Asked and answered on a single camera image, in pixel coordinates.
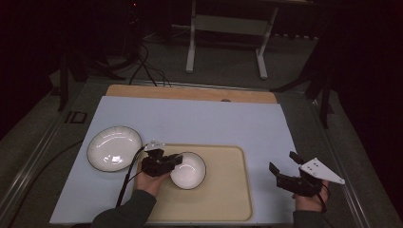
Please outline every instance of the wooden board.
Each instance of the wooden board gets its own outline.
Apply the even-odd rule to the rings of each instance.
[[[277,103],[275,95],[271,92],[145,85],[111,85],[106,92],[106,96],[217,102],[228,100],[238,103],[259,104]]]

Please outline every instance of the white bowl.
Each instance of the white bowl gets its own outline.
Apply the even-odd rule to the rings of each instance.
[[[204,160],[193,152],[183,152],[182,164],[175,166],[171,172],[172,181],[182,189],[193,189],[199,186],[205,177]]]

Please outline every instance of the dark background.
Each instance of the dark background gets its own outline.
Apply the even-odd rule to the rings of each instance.
[[[145,29],[169,34],[171,24],[189,25],[190,2],[140,3]],[[65,45],[78,47],[99,60],[106,54],[127,53],[128,47],[123,45],[127,32],[126,3],[106,0],[1,3],[0,26],[4,29],[0,47],[0,139],[50,92],[48,76],[59,68]],[[290,39],[295,35],[320,38],[308,61],[309,70],[322,70],[325,65],[336,69],[332,88],[338,92],[401,218],[402,11],[402,1],[380,0],[357,2],[352,9],[336,14],[329,14],[326,9],[286,7],[278,13],[273,28],[274,33],[289,34]]]

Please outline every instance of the beige tray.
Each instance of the beige tray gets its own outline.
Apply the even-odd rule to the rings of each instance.
[[[148,221],[246,221],[252,216],[243,151],[236,146],[168,144],[165,155],[194,152],[206,164],[197,188],[182,190],[167,180]]]

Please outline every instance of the bowl rim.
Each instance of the bowl rim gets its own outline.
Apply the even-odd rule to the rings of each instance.
[[[181,188],[181,189],[183,189],[183,190],[192,190],[192,189],[195,189],[195,188],[199,187],[199,186],[204,182],[205,176],[207,176],[207,166],[205,165],[205,161],[204,161],[204,159],[202,158],[202,156],[200,156],[199,154],[197,154],[197,153],[195,153],[195,152],[184,151],[184,152],[180,153],[179,155],[182,155],[182,154],[185,154],[185,153],[194,154],[194,155],[198,156],[198,157],[201,159],[202,164],[204,165],[204,176],[202,177],[201,181],[200,181],[196,186],[194,186],[194,187],[192,187],[192,188],[183,188],[183,187],[180,187],[176,182],[174,182],[174,180],[172,179],[172,173],[171,173],[171,175],[169,175],[169,176],[170,176],[172,182],[173,182],[176,186],[178,186],[179,188]]]

